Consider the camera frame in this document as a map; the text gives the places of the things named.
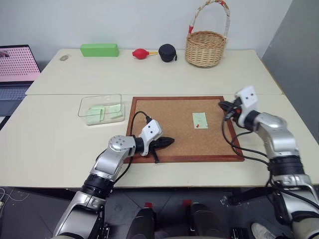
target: basket handle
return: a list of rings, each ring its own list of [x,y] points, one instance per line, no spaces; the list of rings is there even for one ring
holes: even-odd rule
[[[228,34],[228,30],[229,30],[229,24],[230,24],[230,11],[229,11],[229,8],[226,4],[226,2],[224,0],[208,0],[207,2],[205,2],[205,4],[201,7],[199,7],[195,13],[195,17],[193,19],[193,21],[190,23],[189,25],[189,28],[188,28],[188,35],[191,34],[191,32],[193,31],[193,28],[194,28],[194,24],[195,24],[195,21],[196,21],[196,18],[199,14],[199,12],[204,8],[206,7],[207,5],[213,3],[213,2],[217,2],[219,4],[221,4],[223,7],[224,7],[224,10],[225,10],[225,13],[227,15],[227,19],[226,19],[226,26],[225,26],[225,31],[224,31],[224,37],[226,38],[227,37],[227,34]]]

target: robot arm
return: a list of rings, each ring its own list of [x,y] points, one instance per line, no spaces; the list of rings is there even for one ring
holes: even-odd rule
[[[147,155],[150,143],[162,135],[159,123],[152,119],[138,138],[112,137],[108,148],[98,156],[81,190],[76,192],[65,210],[53,235],[76,239],[103,238],[108,229],[104,225],[104,205],[124,160],[135,153]]]
[[[296,239],[319,238],[319,199],[304,172],[296,140],[286,121],[256,111],[257,97],[252,86],[237,92],[235,97],[234,103],[220,106],[225,111],[228,107],[235,122],[263,140],[271,185],[276,189],[273,196],[278,221],[291,225]]]

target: wooden frame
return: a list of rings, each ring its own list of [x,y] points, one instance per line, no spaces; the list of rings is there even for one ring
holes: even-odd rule
[[[155,100],[219,100],[224,101],[223,96],[196,96],[196,97],[133,97],[131,113],[129,117],[129,123],[127,128],[127,135],[130,135],[130,125],[132,123],[132,118],[136,112],[137,101],[155,101]],[[232,138],[236,136],[234,126],[231,120],[227,121],[227,126]],[[234,141],[236,146],[239,145],[238,139]],[[234,154],[229,155],[175,155],[175,156],[161,156],[159,161],[162,163],[169,162],[240,162],[244,161],[244,158]],[[134,156],[132,163],[154,163],[154,159],[151,155],[146,157],[141,157],[140,155]]]

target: green block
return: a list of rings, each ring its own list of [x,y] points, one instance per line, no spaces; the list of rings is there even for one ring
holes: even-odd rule
[[[81,46],[82,55],[90,56],[119,56],[117,44],[83,44]]]

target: cork board with wooden frame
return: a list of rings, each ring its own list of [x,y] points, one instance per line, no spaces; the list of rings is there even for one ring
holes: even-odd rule
[[[173,162],[239,162],[244,158],[236,155],[224,140],[221,132],[223,110],[218,106],[222,96],[203,97],[133,97],[127,135],[130,135],[132,118],[137,111],[144,111],[157,120],[164,135],[175,142],[156,150],[160,163]],[[208,128],[196,128],[192,113],[205,113]],[[137,114],[132,134],[138,137],[146,125],[145,116]],[[228,139],[236,136],[233,124],[225,124]],[[154,163],[150,154],[142,157],[135,155],[132,163]]]

